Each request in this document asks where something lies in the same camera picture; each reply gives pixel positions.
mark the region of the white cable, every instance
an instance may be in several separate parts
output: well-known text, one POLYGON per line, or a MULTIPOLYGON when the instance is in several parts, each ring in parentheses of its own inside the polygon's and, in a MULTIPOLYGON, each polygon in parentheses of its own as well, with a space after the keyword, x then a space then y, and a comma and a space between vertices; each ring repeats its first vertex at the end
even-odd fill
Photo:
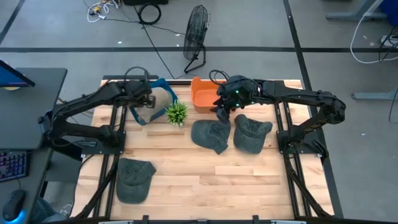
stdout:
MULTIPOLYGON (((94 22, 97 22, 97 21, 99 21, 101 18, 100 17, 98 17, 96 20, 94 20, 94 21, 91 21, 90 20, 90 10, 91 10, 91 8, 93 8, 93 7, 95 7, 95 6, 97 6, 97 5, 99 5, 99 4, 101 4, 102 3, 102 0, 100 0, 98 3, 95 3, 94 5, 92 5, 92 6, 90 6, 88 9, 87 9, 87 21, 88 22, 90 22, 90 23, 94 23, 94 22)), ((104 12, 105 13, 109 13, 109 7, 108 7, 108 5, 109 6, 113 6, 113 4, 112 3, 105 3, 101 8, 103 8, 104 9, 104 12)))
MULTIPOLYGON (((361 63, 364 63, 364 64, 371 64, 371 63, 378 63, 378 62, 380 62, 379 60, 373 61, 373 62, 363 62, 363 61, 361 61, 360 59, 358 59, 357 57, 355 57, 355 54, 354 54, 354 52, 353 52, 353 43, 354 43, 354 39, 355 39, 355 36, 356 36, 356 32, 358 31, 359 25, 361 25, 361 22, 362 22, 363 19, 366 17, 366 15, 373 9, 373 7, 374 7, 375 5, 377 5, 379 2, 380 2, 380 0, 377 0, 376 2, 373 3, 373 5, 368 9, 368 11, 366 11, 366 12, 363 14, 361 20, 358 22, 358 25, 357 25, 356 28, 355 28, 354 36, 353 36, 353 39, 352 39, 352 41, 351 41, 351 45, 349 46, 349 49, 350 49, 350 51, 351 51, 351 54, 353 55, 353 57, 355 58, 355 60, 356 60, 357 62, 361 62, 361 63)), ((384 60, 395 60, 395 59, 398 59, 398 57, 386 58, 386 59, 384 59, 384 60)))

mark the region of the orange plastic container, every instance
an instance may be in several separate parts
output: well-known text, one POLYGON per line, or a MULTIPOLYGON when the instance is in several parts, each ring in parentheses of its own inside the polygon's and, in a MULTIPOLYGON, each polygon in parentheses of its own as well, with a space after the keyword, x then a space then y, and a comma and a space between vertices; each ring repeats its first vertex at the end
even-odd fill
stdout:
POLYGON ((214 108, 213 103, 218 100, 218 85, 210 80, 201 80, 195 77, 191 81, 191 99, 198 113, 211 113, 210 109, 214 108))

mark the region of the small succulent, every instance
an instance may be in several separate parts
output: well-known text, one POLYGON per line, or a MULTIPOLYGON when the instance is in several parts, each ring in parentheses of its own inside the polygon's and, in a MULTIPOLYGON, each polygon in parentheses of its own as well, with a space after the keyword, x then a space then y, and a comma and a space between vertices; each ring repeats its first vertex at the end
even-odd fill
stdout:
POLYGON ((169 123, 177 126, 184 124, 184 119, 187 117, 188 106, 174 101, 168 108, 166 108, 166 115, 169 117, 169 123))

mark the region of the black case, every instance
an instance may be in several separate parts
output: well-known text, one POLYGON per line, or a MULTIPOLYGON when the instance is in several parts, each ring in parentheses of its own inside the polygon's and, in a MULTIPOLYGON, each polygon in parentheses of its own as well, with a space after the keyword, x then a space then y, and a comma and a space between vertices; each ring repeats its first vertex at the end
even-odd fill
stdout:
POLYGON ((123 0, 127 6, 142 5, 145 3, 167 4, 169 0, 123 0))

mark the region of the wooden tabletop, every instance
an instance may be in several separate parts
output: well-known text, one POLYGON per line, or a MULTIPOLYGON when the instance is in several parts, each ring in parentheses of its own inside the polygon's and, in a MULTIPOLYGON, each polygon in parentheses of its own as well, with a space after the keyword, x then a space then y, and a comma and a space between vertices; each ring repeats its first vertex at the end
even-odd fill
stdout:
MULTIPOLYGON (((300 80, 285 80, 285 85, 302 88, 300 80)), ((190 137, 195 121, 217 120, 216 115, 195 111, 189 86, 172 86, 172 89, 179 100, 188 105, 185 126, 171 125, 165 116, 141 126, 128 113, 126 148, 121 157, 151 161, 157 172, 143 203, 122 203, 114 194, 111 219, 140 220, 143 215, 149 215, 151 220, 250 220, 253 215, 265 220, 293 218, 284 160, 277 148, 274 106, 251 105, 231 113, 228 148, 217 155, 213 150, 197 146, 190 137), (241 152, 233 144, 233 120, 241 113, 274 124, 260 154, 241 152)), ((289 106, 294 124, 309 118, 306 106, 289 106)), ((92 125, 109 124, 111 111, 111 106, 97 107, 92 125)), ((286 119, 282 117, 286 129, 286 119)), ((309 191, 323 209, 333 214, 320 159, 314 154, 302 154, 300 158, 309 191)), ((81 169, 72 216, 82 210, 95 192, 102 160, 103 156, 94 156, 81 169)), ((303 215, 301 194, 298 189, 296 192, 303 215)), ((104 214, 107 191, 104 195, 100 215, 104 214)))

